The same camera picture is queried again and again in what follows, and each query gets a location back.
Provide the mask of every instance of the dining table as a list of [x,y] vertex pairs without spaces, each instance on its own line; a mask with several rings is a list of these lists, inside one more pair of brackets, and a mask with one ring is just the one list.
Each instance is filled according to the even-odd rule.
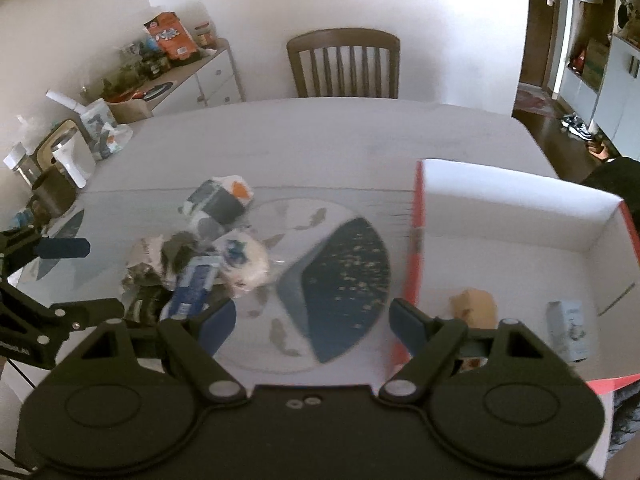
[[[77,236],[89,240],[91,253],[82,260],[60,260],[42,277],[38,275],[42,261],[22,272],[18,288],[45,306],[122,299],[121,282],[132,245],[143,237],[185,229],[180,206],[213,176],[239,175],[249,183],[254,190],[251,210],[266,210],[269,204],[286,200],[310,208],[331,204],[336,211],[364,218],[388,256],[386,306],[402,294],[407,276],[418,160],[443,158],[557,177],[517,120],[437,103],[268,100],[150,118],[131,127],[132,139],[98,163],[65,215],[65,219],[81,217]],[[282,312],[279,316],[287,317]],[[261,338],[259,346],[243,352],[232,333],[231,341],[214,356],[248,388],[370,384],[377,389],[388,378],[395,339],[384,308],[348,350],[322,362],[286,354],[273,339],[273,316],[241,319],[238,326],[250,323],[255,330],[251,333]],[[59,359],[86,334],[73,333]],[[287,364],[297,358],[302,364]],[[43,370],[18,366],[35,385],[46,376]],[[10,382],[20,400],[31,391],[11,367],[2,380]]]

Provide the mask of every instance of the robotic arm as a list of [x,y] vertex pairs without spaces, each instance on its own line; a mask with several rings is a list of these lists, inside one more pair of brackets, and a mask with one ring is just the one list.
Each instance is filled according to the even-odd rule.
[[[197,341],[215,333],[215,351],[235,318],[224,300],[151,329],[101,323],[22,408],[18,448],[38,466],[33,478],[597,478],[584,463],[604,425],[598,397],[515,320],[470,330],[393,300],[391,328],[413,358],[377,394],[360,385],[249,395]],[[488,362],[457,373],[472,356]],[[143,357],[164,373],[139,366]]]

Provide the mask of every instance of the open box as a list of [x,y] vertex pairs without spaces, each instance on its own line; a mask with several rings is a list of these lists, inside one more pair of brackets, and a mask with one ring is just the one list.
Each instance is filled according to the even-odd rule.
[[[517,171],[418,162],[415,253],[405,298],[451,317],[449,298],[489,291],[498,318],[547,344],[550,301],[579,300],[590,356],[575,370],[597,393],[640,378],[640,243],[615,195]],[[392,365],[408,360],[394,349]]]

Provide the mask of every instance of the wooden chair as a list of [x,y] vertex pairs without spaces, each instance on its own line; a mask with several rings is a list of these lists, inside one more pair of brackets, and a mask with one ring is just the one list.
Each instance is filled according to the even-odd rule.
[[[346,50],[343,50],[344,47],[348,47],[349,50],[348,59],[346,60],[343,59],[346,57]],[[356,62],[356,48],[362,50],[361,67],[358,67],[359,63]],[[372,71],[369,65],[369,48],[374,49],[372,53],[374,65]],[[393,34],[370,28],[328,28],[293,38],[287,43],[287,52],[289,53],[289,61],[293,71],[293,78],[296,82],[298,97],[309,97],[301,57],[301,53],[307,51],[310,57],[310,71],[315,97],[322,97],[322,90],[325,90],[325,94],[328,97],[345,97],[347,95],[383,97],[382,73],[383,68],[386,69],[386,66],[382,65],[381,49],[388,51],[388,97],[398,99],[400,40]],[[316,50],[322,50],[320,63],[324,65],[324,70],[321,73],[318,72],[319,63],[316,57]],[[345,62],[349,70],[348,86],[345,84]],[[360,81],[358,81],[358,72],[360,72]],[[373,90],[370,88],[371,79],[374,80]]]

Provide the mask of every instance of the white tube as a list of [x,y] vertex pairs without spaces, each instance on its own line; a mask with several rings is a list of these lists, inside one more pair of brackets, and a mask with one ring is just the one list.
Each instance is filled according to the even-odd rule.
[[56,92],[54,90],[47,90],[47,97],[52,101],[60,103],[63,106],[66,106],[70,110],[73,110],[79,114],[84,114],[86,112],[86,107],[81,105],[78,101],[73,100],[71,97],[67,97],[60,92]]

